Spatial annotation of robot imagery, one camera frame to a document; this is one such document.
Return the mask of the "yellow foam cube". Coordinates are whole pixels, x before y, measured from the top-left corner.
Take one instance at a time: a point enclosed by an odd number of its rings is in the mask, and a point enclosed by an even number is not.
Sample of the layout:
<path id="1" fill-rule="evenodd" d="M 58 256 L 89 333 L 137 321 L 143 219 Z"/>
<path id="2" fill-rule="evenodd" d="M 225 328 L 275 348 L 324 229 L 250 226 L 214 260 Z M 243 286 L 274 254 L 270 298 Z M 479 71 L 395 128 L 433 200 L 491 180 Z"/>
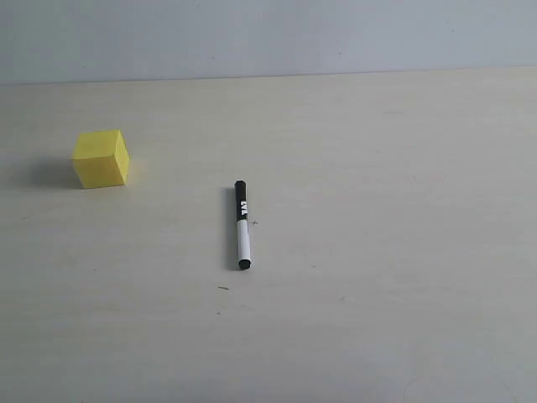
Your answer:
<path id="1" fill-rule="evenodd" d="M 130 157 L 119 129 L 81 133 L 71 162 L 83 189 L 127 184 Z"/>

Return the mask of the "black and white marker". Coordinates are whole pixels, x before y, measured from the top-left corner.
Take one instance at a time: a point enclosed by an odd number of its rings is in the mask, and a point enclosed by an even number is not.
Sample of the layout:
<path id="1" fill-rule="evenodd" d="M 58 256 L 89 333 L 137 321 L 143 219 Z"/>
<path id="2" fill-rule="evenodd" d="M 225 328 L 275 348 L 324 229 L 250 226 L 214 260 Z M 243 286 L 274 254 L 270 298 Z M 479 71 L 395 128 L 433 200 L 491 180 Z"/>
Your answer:
<path id="1" fill-rule="evenodd" d="M 234 184 L 237 216 L 237 260 L 240 270 L 248 270 L 252 264 L 251 242 L 248 229 L 247 184 L 239 180 Z"/>

